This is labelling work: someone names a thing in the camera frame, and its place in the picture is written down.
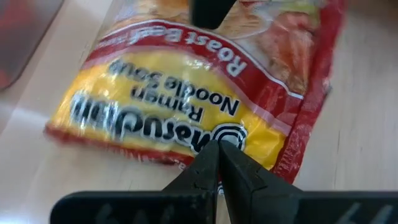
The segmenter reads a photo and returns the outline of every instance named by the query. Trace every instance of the crinkled plastic packaging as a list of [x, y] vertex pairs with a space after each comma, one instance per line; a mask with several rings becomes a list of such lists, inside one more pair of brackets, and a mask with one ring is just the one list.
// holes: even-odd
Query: crinkled plastic packaging
[[217, 30], [188, 0], [127, 2], [45, 131], [128, 157], [189, 164], [227, 140], [288, 182], [329, 90], [342, 0], [240, 0]]

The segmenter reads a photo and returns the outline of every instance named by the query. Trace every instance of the food image on package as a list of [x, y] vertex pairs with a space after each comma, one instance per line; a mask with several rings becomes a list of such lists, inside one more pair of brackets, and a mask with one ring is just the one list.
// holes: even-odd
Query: food image on package
[[45, 131], [188, 165], [227, 140], [288, 182], [328, 93], [342, 0], [236, 1], [216, 30], [188, 0], [133, 0], [95, 45]]

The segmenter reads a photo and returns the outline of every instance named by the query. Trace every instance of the red plastic wrapper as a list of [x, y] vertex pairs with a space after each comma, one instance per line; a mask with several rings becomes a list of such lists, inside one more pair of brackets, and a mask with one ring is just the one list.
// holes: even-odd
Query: red plastic wrapper
[[235, 3], [216, 30], [188, 0], [136, 0], [99, 40], [46, 132], [189, 165], [227, 140], [292, 183], [330, 89], [343, 0]]

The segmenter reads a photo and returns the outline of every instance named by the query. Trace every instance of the black object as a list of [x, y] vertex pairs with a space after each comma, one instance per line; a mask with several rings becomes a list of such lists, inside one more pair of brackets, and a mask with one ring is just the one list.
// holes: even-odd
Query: black object
[[197, 27], [217, 29], [236, 0], [190, 0], [191, 23]]
[[163, 191], [71, 194], [50, 223], [215, 223], [218, 170], [232, 224], [398, 222], [398, 193], [302, 192], [234, 145], [211, 141]]

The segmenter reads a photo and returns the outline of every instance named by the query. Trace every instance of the wooden table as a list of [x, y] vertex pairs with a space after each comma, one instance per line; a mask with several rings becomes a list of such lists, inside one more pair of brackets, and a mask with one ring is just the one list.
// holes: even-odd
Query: wooden table
[[[349, 3], [334, 89], [295, 181], [301, 189], [398, 189], [398, 3], [370, 2]], [[0, 224], [47, 223], [52, 205], [74, 191], [156, 190], [178, 175], [176, 167], [61, 147], [42, 134], [117, 7], [66, 0], [22, 78], [0, 94]], [[218, 221], [229, 222], [223, 199]]]

